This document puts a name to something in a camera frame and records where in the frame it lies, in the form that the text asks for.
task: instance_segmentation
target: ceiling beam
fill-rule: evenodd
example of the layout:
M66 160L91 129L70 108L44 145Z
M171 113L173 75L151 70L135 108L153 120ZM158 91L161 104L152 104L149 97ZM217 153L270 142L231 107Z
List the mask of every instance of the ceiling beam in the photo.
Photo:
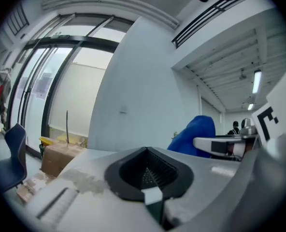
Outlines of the ceiling beam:
M178 47L170 55L169 63L173 69L180 70L244 32L277 21L279 12L273 8L275 5L269 0L245 0L237 4L206 24Z
M237 67L233 67L230 70L220 72L218 74L204 75L204 81L209 85L211 82L220 81L223 76L229 78L230 76L235 76L236 73L241 73L240 69L244 68L244 74L250 74L251 72L262 68L263 71L269 71L269 68L275 66L286 66L286 52L278 52L273 56L268 57L268 63L260 65L258 61L254 61L254 64L248 65L238 65Z
M196 73L198 75L201 75L202 78L208 78L208 77L212 77L215 75L222 74L225 71L231 71L232 69L245 68L245 67L249 66L249 64L251 62L255 63L257 61L257 59L258 59L258 56L250 55L250 56L247 56L245 58L241 58L240 61L228 63L227 65L223 65L223 66L218 67L218 68L199 70Z
M236 44L232 44L230 46L223 46L222 51L219 51L216 54L210 55L208 58L200 61L198 63L190 63L192 70L205 68L207 66L217 67L221 63L225 63L230 61L232 58L236 59L236 56L241 57L241 53L244 51L256 52L258 48L257 45L257 36L254 35L251 38L247 39L247 41L242 41Z
M273 69L279 68L280 66L286 66L286 58L284 60L278 60L275 62L270 62L270 63L265 64L263 71L269 72ZM263 67L263 66L257 65L257 63L255 63L254 65L250 64L244 68L245 70L243 73L244 73L244 75L247 76L248 74L253 73L255 70L257 70L261 67ZM230 80L234 77L240 77L240 75L241 75L241 71L237 70L237 68L235 68L233 70L223 72L221 74L218 74L218 75L215 75L212 77L204 78L204 81L207 85L210 85L211 83L221 83L221 82L224 82L225 80L228 80L228 79Z
M183 68L184 72L200 87L201 96L213 105L219 112L225 113L226 108L221 100L212 92L212 90L189 68Z
M259 62L260 65L262 65L267 62L268 58L267 33L265 30L265 26L256 27L255 30L258 40Z

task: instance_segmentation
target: glass door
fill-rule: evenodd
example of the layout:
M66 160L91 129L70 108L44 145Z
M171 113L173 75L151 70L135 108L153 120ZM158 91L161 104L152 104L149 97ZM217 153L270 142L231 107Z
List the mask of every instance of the glass door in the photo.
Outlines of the glass door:
M67 55L72 48L59 47L49 50L49 56L37 66L28 86L25 106L22 108L22 126L25 128L26 144L34 150L39 150L41 143L41 125L45 101L51 84Z
M24 94L30 82L30 77L32 76L32 73L35 71L36 66L39 64L39 62L41 62L47 51L48 49L46 48L36 50L30 61L27 63L26 68L24 69L13 99L10 127L13 127L16 123L20 123L20 110L23 102L22 99L24 98Z
M70 141L88 138L97 93L113 53L82 47L69 62L56 88L49 111L50 138L66 135L66 112Z

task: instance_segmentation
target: paper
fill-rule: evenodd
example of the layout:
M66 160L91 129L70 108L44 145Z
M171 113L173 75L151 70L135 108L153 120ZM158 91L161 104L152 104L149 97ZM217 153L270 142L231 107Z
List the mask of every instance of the paper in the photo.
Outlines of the paper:
M269 103L255 111L252 114L252 117L262 145L266 146L266 143L271 138L277 138L283 134L283 129L279 123L279 119Z
M159 187L142 189L144 193L144 202L146 205L157 203L162 200L162 192Z

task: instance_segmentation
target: gray machine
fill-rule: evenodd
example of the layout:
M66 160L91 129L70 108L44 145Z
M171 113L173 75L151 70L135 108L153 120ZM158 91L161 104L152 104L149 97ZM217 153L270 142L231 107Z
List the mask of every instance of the gray machine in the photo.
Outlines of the gray machine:
M262 147L257 129L251 125L251 120L243 119L242 125L241 134L215 138L196 137L193 139L193 145L195 148L211 154L212 158L241 161L245 152L254 147Z
M240 142L240 138L227 140ZM242 162L199 158L160 148L110 152L95 159L96 151L86 150L26 208L46 226L62 232L220 231L228 226L246 190L256 181L253 169L260 164L256 157L268 153L257 146L245 154ZM155 158L164 163L146 165ZM175 172L165 165L182 173L181 178L167 181ZM171 172L161 178L157 171ZM155 185L147 183L143 188L142 180L148 180L149 172ZM151 205L156 203L160 204L158 208Z

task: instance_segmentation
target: fluorescent light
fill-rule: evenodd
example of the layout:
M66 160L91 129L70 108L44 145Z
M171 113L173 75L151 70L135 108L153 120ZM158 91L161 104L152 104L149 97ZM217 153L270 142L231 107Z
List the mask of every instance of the fluorescent light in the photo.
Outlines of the fluorescent light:
M248 105L248 110L252 110L252 109L253 109L253 106L254 106L254 104L253 104L253 103L250 103L250 104Z
M253 94L256 94L258 92L261 76L262 76L262 72L261 71L255 71Z

